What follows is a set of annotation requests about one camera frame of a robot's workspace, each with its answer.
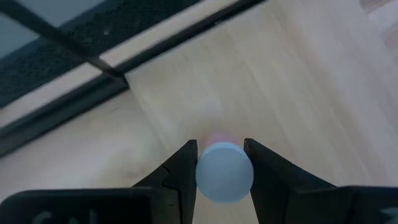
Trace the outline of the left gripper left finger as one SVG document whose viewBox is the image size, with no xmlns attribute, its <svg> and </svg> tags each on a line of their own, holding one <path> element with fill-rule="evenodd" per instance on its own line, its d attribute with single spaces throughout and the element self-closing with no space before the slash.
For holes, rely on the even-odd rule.
<svg viewBox="0 0 398 224">
<path fill-rule="evenodd" d="M 187 141 L 158 168 L 134 184 L 146 189 L 151 224 L 192 224 L 197 197 L 197 141 Z"/>
</svg>

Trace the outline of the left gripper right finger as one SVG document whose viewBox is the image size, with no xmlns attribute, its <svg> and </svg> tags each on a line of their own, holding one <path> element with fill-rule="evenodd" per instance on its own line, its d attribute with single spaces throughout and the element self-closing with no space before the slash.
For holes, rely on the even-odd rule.
<svg viewBox="0 0 398 224">
<path fill-rule="evenodd" d="M 254 168 L 251 198 L 259 224 L 284 224 L 291 194 L 334 187 L 252 138 L 244 140 L 244 151 Z"/>
</svg>

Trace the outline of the black aluminium table frame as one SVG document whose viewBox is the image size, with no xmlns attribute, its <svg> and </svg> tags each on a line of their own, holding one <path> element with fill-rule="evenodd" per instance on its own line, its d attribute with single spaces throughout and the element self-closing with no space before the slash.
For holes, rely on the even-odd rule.
<svg viewBox="0 0 398 224">
<path fill-rule="evenodd" d="M 125 75 L 168 50 L 212 29 L 267 0 L 239 0 L 208 17 L 160 41 L 131 57 L 116 68 Z M 128 84 L 112 81 L 101 74 L 98 78 L 72 90 L 16 122 L 0 129 L 0 157 L 8 155 L 78 115 L 104 103 L 129 89 Z"/>
</svg>

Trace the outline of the pink pill bottle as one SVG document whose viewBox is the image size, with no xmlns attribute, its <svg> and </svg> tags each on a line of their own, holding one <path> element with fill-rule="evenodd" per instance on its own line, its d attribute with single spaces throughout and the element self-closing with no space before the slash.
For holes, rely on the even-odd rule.
<svg viewBox="0 0 398 224">
<path fill-rule="evenodd" d="M 198 159 L 195 180 L 199 191 L 216 203 L 236 203 L 251 190 L 254 168 L 243 148 L 228 134 L 207 137 Z"/>
</svg>

